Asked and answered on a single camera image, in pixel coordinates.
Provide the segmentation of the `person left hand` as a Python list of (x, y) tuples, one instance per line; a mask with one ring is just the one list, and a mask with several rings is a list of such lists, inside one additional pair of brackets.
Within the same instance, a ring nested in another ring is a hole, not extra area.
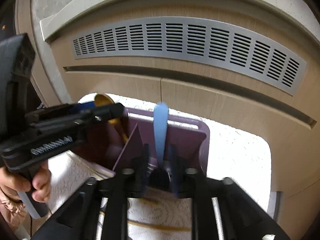
[(17, 192), (29, 192), (33, 187), (33, 200), (40, 203), (45, 203), (50, 199), (51, 176), (52, 174), (48, 168), (48, 161), (45, 161), (41, 164), (41, 168), (33, 177), (32, 182), (29, 182), (19, 174), (9, 172), (6, 167), (1, 167), (1, 190), (10, 199), (19, 201), (21, 199)]

